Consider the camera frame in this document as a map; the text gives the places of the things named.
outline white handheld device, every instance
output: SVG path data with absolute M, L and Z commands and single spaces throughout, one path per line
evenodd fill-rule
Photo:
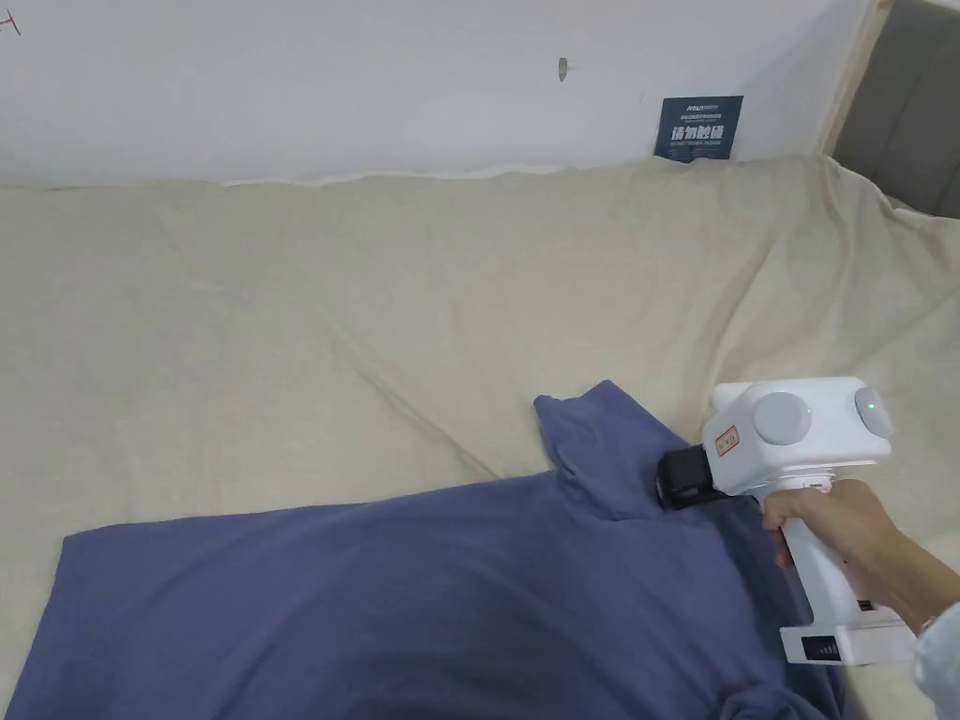
M 661 502 L 682 508 L 747 493 L 827 492 L 839 468 L 873 465 L 890 455 L 893 426 L 883 400 L 855 377 L 718 385 L 703 445 L 667 453 L 658 467 Z M 844 561 L 799 520 L 783 534 L 800 573 L 813 623 L 780 628 L 791 662 L 909 662 L 913 633 L 867 597 Z

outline device base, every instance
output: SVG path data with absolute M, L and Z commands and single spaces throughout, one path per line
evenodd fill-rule
M 780 628 L 780 638 L 788 662 L 816 665 L 908 665 L 915 640 L 899 620 Z

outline black nozzle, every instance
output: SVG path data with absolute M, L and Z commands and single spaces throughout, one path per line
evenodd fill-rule
M 726 497 L 713 487 L 713 475 L 702 445 L 666 453 L 657 464 L 657 497 L 665 510 L 681 510 Z

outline wooden frame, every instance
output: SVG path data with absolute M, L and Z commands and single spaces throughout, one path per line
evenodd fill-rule
M 853 42 L 853 50 L 847 60 L 847 67 L 844 69 L 843 80 L 833 98 L 833 105 L 818 143 L 818 150 L 824 155 L 830 155 L 836 146 L 840 129 L 843 128 L 847 113 L 850 112 L 853 96 L 860 86 L 860 81 L 863 80 L 863 74 L 867 71 L 870 55 L 874 52 L 880 31 L 883 30 L 895 1 L 873 0 L 872 6 L 863 18 L 856 40 Z

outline wrist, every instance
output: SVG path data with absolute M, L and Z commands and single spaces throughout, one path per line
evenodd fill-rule
M 877 543 L 862 567 L 877 602 L 893 609 L 917 635 L 960 601 L 960 577 L 900 531 Z

